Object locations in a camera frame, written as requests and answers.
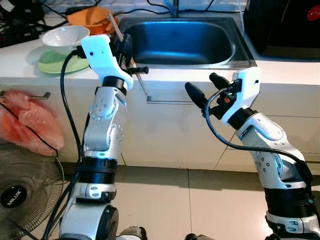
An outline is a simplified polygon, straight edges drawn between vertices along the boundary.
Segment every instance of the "white countertop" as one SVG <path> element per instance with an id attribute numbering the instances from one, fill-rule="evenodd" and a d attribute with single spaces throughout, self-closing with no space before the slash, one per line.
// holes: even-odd
<path id="1" fill-rule="evenodd" d="M 59 23 L 61 18 L 49 17 L 52 25 Z M 248 37 L 244 37 L 256 64 L 262 69 L 262 83 L 269 84 L 303 84 L 320 85 L 319 62 L 290 62 L 270 60 L 260 57 L 254 51 Z M 37 62 L 46 47 L 40 39 L 16 44 L 0 49 L 0 82 L 7 78 L 59 78 L 58 74 L 41 72 Z M 150 69 L 143 79 L 148 81 L 191 81 L 206 82 L 213 69 Z M 96 74 L 86 68 L 66 75 L 66 79 L 96 80 Z"/>

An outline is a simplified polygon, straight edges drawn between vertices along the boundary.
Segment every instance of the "metal sink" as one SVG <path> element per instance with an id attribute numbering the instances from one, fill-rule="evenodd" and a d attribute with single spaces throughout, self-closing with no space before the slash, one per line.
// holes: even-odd
<path id="1" fill-rule="evenodd" d="M 124 18 L 133 59 L 150 68 L 248 68 L 256 66 L 233 18 Z"/>

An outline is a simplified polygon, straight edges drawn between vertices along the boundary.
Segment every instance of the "green plate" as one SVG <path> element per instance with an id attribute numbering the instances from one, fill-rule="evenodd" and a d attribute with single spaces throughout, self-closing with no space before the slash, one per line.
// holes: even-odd
<path id="1" fill-rule="evenodd" d="M 42 72 L 48 74 L 60 74 L 62 65 L 67 56 L 57 54 L 50 49 L 43 52 L 38 60 L 38 67 Z M 82 59 L 77 56 L 73 56 L 68 65 L 66 66 L 66 73 L 74 72 L 80 69 L 84 69 L 89 66 L 87 59 Z"/>

